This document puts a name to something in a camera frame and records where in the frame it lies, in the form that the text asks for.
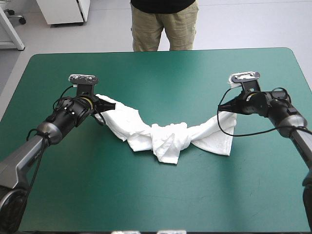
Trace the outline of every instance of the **person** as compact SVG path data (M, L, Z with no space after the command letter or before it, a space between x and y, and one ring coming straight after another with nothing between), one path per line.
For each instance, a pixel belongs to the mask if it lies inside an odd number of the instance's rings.
M165 29L170 50L192 50L196 0L131 0L134 51L157 51Z

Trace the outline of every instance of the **black cable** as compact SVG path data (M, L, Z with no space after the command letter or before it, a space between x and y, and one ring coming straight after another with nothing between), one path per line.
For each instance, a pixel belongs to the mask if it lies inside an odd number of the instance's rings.
M309 133L309 134L312 135L312 132L311 132L310 130L308 130L308 129L306 129L306 128L303 128L303 127L296 127L296 126L279 126L279 127L271 128L271 129L268 129L268 130L265 130L265 131L261 131L261 132L249 133L249 134L239 134L239 135L233 135L233 134L229 134L229 133L225 132L225 131L221 128L220 121L219 121L219 106L221 105L223 99L225 98L226 94L227 94L230 90L231 90L231 89L228 89L228 90L224 93L224 95L223 95L223 97L222 97L222 99L221 99L221 101L220 101L220 103L219 103L219 105L218 105L218 109L217 109L217 111L216 111L216 119L217 119L218 126L219 126L221 132L223 132L224 134L229 135L229 136L231 136L231 137L250 137L250 136L259 135L259 134L263 134L263 133L269 133L269 132L272 132L272 131L277 130L277 129L291 128L291 129L293 129L293 130L300 130L300 131L302 131L302 132Z
M37 129L31 129L29 132L28 132L28 135L27 135L27 141L29 139L29 136L30 134L33 132L33 131L37 131L39 132ZM33 174L33 178L29 184L29 187L28 187L28 190L27 190L27 193L25 195L25 200L23 201L23 204L21 205L20 207L20 210L19 210L19 214L18 214L18 219L17 219L17 222L20 220L20 216L22 215L22 211L23 211L23 208L27 202L27 199L29 197L29 194L30 194L30 191L31 189L33 188L33 185L34 185L34 182L36 180L36 176L37 176L37 173L38 173L38 170L39 170L39 166L40 166L40 163L41 163L41 159L42 159L42 155L43 155L43 151L44 151L44 145L45 145L45 140L48 139L48 135L47 134L44 134L45 136L43 136L43 139L42 139L42 144L41 144L41 148L40 148L40 153L37 157L38 161L37 161L37 165L36 165L36 168L35 168L35 171L34 171L34 174Z
M63 97L63 95L66 93L66 91L69 90L70 88L73 88L73 87L74 87L74 86L71 85L71 86L69 86L68 88L66 88L66 89L64 90L64 92L61 94L61 96L59 97L59 99L57 99L57 100L53 103L53 106L52 106L53 110L55 110L55 103L58 103L58 104L59 104L59 101L62 99L62 97Z

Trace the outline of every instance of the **gray floor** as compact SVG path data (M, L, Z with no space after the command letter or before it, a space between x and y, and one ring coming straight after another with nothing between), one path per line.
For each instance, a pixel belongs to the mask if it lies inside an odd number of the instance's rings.
M312 0L198 0L194 49L288 47L312 87ZM0 119L29 58L39 53L132 51L129 0L91 0L83 26L50 27L35 0L13 0L26 25L13 22L26 49L0 50ZM168 50L163 35L160 50Z

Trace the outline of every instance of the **white cabinet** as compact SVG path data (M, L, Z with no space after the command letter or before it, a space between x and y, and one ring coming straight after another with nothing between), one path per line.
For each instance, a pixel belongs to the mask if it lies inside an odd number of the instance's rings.
M24 50L25 46L0 7L0 49Z
M37 0L37 3L48 24L88 20L90 0Z

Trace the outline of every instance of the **black shirt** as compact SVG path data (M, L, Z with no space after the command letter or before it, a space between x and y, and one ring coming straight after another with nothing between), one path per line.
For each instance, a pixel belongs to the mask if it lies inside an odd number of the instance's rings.
M172 14L184 10L195 0L131 0L131 4L146 13Z

